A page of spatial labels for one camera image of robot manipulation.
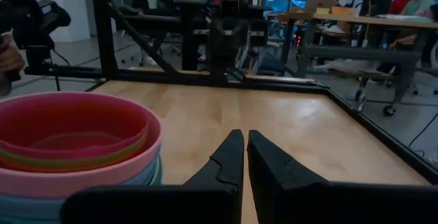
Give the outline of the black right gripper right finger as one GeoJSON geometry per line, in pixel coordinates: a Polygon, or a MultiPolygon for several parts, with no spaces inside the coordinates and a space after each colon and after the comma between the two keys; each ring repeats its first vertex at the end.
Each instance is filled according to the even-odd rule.
{"type": "Polygon", "coordinates": [[[248,173],[259,224],[308,224],[312,215],[305,197],[295,190],[307,189],[326,179],[305,167],[261,132],[249,131],[248,173]]]}

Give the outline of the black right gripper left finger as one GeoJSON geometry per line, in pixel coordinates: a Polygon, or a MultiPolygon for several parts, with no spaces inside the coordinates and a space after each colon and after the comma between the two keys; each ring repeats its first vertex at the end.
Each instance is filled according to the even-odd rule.
{"type": "Polygon", "coordinates": [[[187,224],[241,224],[244,181],[244,137],[234,129],[207,163],[184,183],[187,224]]]}

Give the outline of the mint green large bowl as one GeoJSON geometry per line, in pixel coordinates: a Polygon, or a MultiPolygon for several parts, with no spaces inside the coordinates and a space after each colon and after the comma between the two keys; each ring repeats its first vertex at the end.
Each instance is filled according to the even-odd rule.
{"type": "Polygon", "coordinates": [[[155,171],[155,174],[154,174],[153,178],[151,179],[149,185],[150,186],[159,186],[159,185],[161,185],[162,184],[162,174],[163,174],[163,172],[162,172],[162,164],[158,163],[156,171],[155,171]]]}

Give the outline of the pink large bowl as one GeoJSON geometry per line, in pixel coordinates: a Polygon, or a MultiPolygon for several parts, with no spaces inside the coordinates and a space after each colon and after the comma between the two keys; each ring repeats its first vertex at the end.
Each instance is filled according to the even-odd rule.
{"type": "Polygon", "coordinates": [[[14,197],[61,198],[90,186],[121,184],[138,175],[158,155],[162,138],[157,115],[145,108],[149,112],[147,132],[134,145],[107,156],[45,160],[0,149],[0,193],[14,197]]]}

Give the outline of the light blue large bowl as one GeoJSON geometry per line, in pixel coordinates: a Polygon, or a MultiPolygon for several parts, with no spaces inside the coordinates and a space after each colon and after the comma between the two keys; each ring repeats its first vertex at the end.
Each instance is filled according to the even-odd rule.
{"type": "MultiPolygon", "coordinates": [[[[161,158],[154,160],[138,175],[122,185],[147,185],[153,178],[161,158]]],[[[0,224],[59,224],[65,199],[29,199],[0,195],[0,224]]]]}

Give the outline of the wooden top workbench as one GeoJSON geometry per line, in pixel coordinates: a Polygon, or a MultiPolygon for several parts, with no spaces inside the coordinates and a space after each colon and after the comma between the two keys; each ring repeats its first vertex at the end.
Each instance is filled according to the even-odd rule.
{"type": "Polygon", "coordinates": [[[351,60],[369,60],[376,62],[391,62],[401,66],[401,73],[393,77],[391,75],[373,75],[369,73],[357,73],[356,76],[361,78],[360,87],[357,91],[356,110],[362,111],[365,105],[365,85],[368,79],[392,79],[396,80],[396,91],[393,101],[383,108],[385,116],[393,116],[396,113],[397,105],[400,104],[402,98],[407,91],[408,85],[411,83],[415,72],[415,65],[421,58],[422,49],[428,38],[428,34],[438,30],[438,23],[435,22],[419,22],[406,21],[390,18],[376,18],[370,16],[346,16],[334,14],[318,14],[308,12],[288,12],[279,15],[283,21],[287,21],[287,29],[285,33],[285,42],[283,45],[283,55],[281,59],[286,61],[290,48],[290,40],[295,21],[304,20],[306,22],[306,32],[302,39],[300,49],[300,57],[297,62],[297,70],[292,73],[293,76],[304,78],[307,74],[307,67],[310,63],[310,57],[330,57],[343,58],[351,60]],[[320,21],[341,21],[351,24],[374,25],[381,29],[396,29],[407,28],[416,29],[417,38],[414,40],[414,49],[411,51],[396,51],[362,47],[338,47],[317,45],[313,42],[314,34],[318,28],[320,21]]]}

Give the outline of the brown cardboard box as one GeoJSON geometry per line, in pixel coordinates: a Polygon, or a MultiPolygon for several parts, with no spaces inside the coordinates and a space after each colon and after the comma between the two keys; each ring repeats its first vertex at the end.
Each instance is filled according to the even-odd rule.
{"type": "Polygon", "coordinates": [[[338,0],[306,0],[305,12],[315,13],[318,8],[332,8],[338,5],[338,0]]]}

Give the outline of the person's hand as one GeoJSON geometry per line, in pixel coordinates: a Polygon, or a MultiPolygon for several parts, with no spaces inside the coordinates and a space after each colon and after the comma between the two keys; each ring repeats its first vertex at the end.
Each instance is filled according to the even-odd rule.
{"type": "Polygon", "coordinates": [[[10,34],[2,34],[0,37],[0,79],[10,82],[21,80],[20,72],[25,67],[25,61],[14,39],[10,34]]]}

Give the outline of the black device on stand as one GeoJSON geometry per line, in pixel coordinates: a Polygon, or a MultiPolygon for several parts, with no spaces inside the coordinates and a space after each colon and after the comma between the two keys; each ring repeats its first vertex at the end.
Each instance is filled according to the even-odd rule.
{"type": "Polygon", "coordinates": [[[15,82],[21,78],[20,67],[4,65],[4,56],[13,49],[7,33],[12,34],[18,49],[25,51],[30,69],[48,71],[55,49],[50,33],[70,23],[68,12],[51,0],[0,0],[0,79],[15,82]]]}

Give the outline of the black table frame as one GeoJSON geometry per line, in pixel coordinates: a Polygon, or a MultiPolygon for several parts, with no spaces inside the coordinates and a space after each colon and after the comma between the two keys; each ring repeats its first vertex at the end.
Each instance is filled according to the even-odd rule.
{"type": "Polygon", "coordinates": [[[401,160],[419,173],[433,185],[438,185],[438,169],[427,164],[421,157],[402,145],[393,136],[381,129],[366,115],[353,110],[343,99],[337,96],[328,86],[311,79],[293,77],[274,77],[265,75],[245,75],[236,66],[216,66],[209,73],[199,71],[178,71],[163,57],[155,52],[141,34],[145,31],[175,32],[183,36],[184,62],[195,58],[191,44],[198,40],[207,42],[210,30],[203,27],[197,18],[199,12],[217,12],[220,1],[176,0],[181,16],[163,14],[141,15],[132,12],[123,13],[122,7],[114,5],[113,0],[93,0],[96,36],[99,45],[101,68],[85,68],[81,66],[36,66],[25,69],[26,74],[57,77],[95,78],[123,80],[128,82],[154,82],[160,84],[180,84],[188,86],[209,86],[221,88],[241,88],[251,90],[269,90],[283,92],[306,92],[326,95],[343,111],[366,128],[401,160]],[[158,63],[159,71],[122,70],[115,59],[112,23],[120,25],[126,33],[158,63]]]}

